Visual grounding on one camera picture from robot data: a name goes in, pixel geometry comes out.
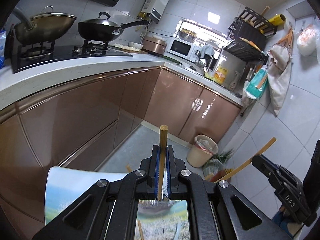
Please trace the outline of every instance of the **metal screw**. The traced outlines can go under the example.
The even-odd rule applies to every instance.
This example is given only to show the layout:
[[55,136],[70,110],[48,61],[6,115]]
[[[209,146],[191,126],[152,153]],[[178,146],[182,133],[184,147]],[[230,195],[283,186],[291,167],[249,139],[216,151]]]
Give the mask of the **metal screw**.
[[220,180],[219,182],[220,187],[228,187],[229,183],[226,180]]
[[139,177],[143,176],[144,174],[146,174],[146,172],[144,170],[137,170],[136,171],[136,175]]
[[98,185],[99,187],[105,187],[107,184],[108,184],[108,181],[107,181],[106,179],[100,179],[100,180],[98,180],[98,182],[97,182],[97,185]]
[[182,170],[181,171],[182,176],[188,177],[188,176],[190,176],[190,174],[191,174],[191,171],[189,171],[189,170]]

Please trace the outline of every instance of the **beige trash can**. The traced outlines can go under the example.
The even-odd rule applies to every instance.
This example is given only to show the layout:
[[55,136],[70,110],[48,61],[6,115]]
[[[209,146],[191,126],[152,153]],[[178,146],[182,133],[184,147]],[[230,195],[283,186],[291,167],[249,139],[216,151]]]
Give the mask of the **beige trash can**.
[[198,140],[201,140],[201,139],[209,142],[209,145],[213,149],[213,154],[218,153],[218,146],[214,140],[202,134],[197,135],[195,137],[195,142],[193,143],[193,146],[187,155],[188,163],[195,168],[202,167],[207,162],[207,160],[209,160],[212,157],[211,152],[206,151],[203,148],[200,148],[200,146],[196,143]]

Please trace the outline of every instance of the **gray floor tile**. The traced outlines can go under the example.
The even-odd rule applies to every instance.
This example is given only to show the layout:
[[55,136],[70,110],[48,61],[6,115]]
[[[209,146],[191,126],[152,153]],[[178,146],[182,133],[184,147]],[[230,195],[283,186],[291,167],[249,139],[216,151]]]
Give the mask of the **gray floor tile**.
[[[140,167],[141,160],[151,156],[154,144],[159,144],[159,134],[140,125],[99,171],[127,173],[126,165],[129,165],[132,170],[137,170]],[[183,160],[187,169],[199,174],[203,178],[202,168],[194,168],[187,162],[188,148],[171,140],[168,140],[168,145],[173,146],[175,157]]]

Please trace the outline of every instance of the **microwave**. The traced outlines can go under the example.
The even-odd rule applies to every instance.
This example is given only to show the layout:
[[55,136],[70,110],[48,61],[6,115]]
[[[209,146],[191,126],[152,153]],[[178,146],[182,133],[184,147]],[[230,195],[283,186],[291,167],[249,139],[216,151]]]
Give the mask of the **microwave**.
[[197,46],[191,42],[183,41],[179,38],[172,37],[168,42],[165,52],[177,55],[186,60],[195,62],[196,50],[199,50],[200,46]]

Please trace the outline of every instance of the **white countertop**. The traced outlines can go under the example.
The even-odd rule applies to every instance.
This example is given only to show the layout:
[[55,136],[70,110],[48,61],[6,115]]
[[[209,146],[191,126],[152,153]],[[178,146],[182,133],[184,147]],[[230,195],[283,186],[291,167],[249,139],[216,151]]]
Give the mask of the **white countertop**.
[[89,57],[52,62],[12,73],[10,65],[0,69],[0,110],[33,93],[67,81],[85,76],[141,67],[165,66],[179,72],[242,106],[241,99],[185,67],[178,66],[160,57],[148,54],[133,54],[133,57]]

